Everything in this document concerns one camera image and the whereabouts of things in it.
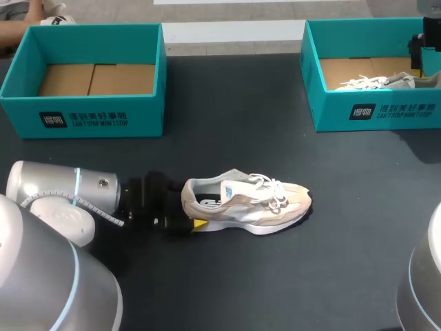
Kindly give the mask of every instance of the cardboard insert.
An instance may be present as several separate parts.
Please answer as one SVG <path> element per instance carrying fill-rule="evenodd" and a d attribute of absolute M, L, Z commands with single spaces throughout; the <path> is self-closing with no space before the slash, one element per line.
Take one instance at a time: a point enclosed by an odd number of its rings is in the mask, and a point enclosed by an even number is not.
<path fill-rule="evenodd" d="M 321 59 L 323 75 L 328 90 L 341 88 L 341 83 L 351 79 L 391 77 L 407 72 L 419 77 L 420 71 L 411 69 L 410 57 L 376 57 L 370 59 Z"/>
<path fill-rule="evenodd" d="M 39 97 L 152 94 L 155 65 L 48 65 Z"/>

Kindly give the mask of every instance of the cable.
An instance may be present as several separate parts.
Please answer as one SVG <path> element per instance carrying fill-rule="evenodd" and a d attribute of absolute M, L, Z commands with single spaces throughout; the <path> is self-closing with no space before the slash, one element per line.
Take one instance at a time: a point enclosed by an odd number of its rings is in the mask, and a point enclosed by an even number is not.
<path fill-rule="evenodd" d="M 94 212 L 95 214 L 103 217 L 104 219 L 108 220 L 109 222 L 112 222 L 113 224 L 115 224 L 117 226 L 122 227 L 125 224 L 124 221 L 122 221 L 120 219 L 116 219 L 115 217 L 111 216 L 110 214 L 106 213 L 105 211 L 95 207 L 90 202 L 87 202 L 86 200 L 78 197 L 77 195 L 70 194 L 70 193 L 67 193 L 64 191 L 48 190 L 48 191 L 43 191 L 40 193 L 33 194 L 30 197 L 28 197 L 27 199 L 25 199 L 25 201 L 23 201 L 20 206 L 23 208 L 27 208 L 32 202 L 34 202 L 37 199 L 43 198 L 43 197 L 63 197 L 63 198 L 75 201 L 77 204 L 83 206 L 85 209 L 88 209 L 91 212 Z"/>

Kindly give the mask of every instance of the black tabletop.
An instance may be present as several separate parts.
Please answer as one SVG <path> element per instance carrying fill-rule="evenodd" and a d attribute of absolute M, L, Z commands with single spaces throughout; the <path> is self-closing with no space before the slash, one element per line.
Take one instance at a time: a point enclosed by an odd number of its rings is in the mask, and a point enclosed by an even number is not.
<path fill-rule="evenodd" d="M 19 159 L 175 179 L 231 168 L 298 183 L 309 220 L 136 243 L 97 221 L 125 330 L 377 331 L 441 201 L 439 131 L 315 133 L 297 54 L 169 58 L 160 139 L 20 140 L 0 112 L 0 186 Z M 3 70 L 8 64 L 3 63 Z"/>

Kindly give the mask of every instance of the floor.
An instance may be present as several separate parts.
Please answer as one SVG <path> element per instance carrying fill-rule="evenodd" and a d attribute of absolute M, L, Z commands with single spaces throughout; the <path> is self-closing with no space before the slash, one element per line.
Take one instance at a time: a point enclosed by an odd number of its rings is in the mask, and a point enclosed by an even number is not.
<path fill-rule="evenodd" d="M 79 23 L 162 22 L 168 55 L 298 52 L 305 19 L 414 17 L 417 0 L 64 0 Z"/>

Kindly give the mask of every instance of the teal box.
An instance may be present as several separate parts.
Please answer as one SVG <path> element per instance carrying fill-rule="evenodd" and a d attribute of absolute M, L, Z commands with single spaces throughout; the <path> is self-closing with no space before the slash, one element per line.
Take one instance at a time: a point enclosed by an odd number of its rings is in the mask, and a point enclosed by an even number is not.
<path fill-rule="evenodd" d="M 154 64 L 153 94 L 37 97 L 49 64 Z M 161 24 L 31 26 L 0 90 L 23 139 L 159 137 L 167 57 Z"/>
<path fill-rule="evenodd" d="M 422 31 L 422 18 L 307 21 L 300 66 L 316 131 L 441 128 L 441 89 L 327 90 L 320 67 L 320 59 L 409 57 Z M 423 67 L 440 71 L 441 54 L 423 50 Z"/>

